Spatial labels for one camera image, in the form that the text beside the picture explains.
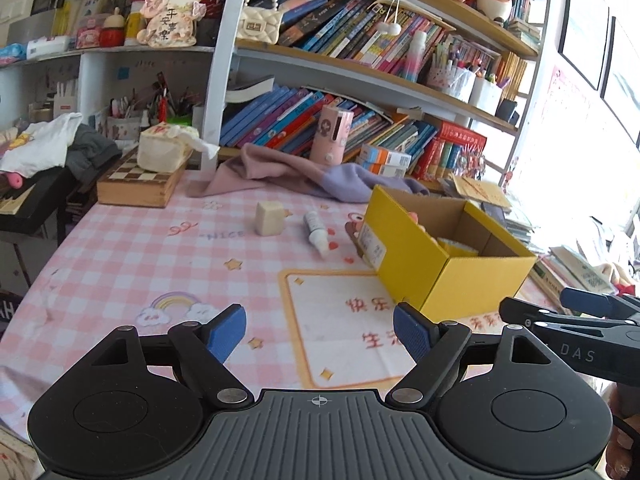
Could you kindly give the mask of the person's hand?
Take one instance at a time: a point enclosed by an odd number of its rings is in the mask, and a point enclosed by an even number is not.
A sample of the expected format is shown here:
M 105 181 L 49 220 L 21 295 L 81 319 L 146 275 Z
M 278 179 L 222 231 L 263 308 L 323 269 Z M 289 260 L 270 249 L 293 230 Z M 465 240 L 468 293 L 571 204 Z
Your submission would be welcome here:
M 631 408 L 639 406 L 639 389 L 619 384 L 610 388 L 608 405 L 612 415 L 639 431 L 639 413 L 631 413 Z M 605 471 L 610 479 L 638 479 L 639 471 L 632 473 L 634 454 L 631 453 L 634 440 L 617 427 L 613 427 L 605 452 Z

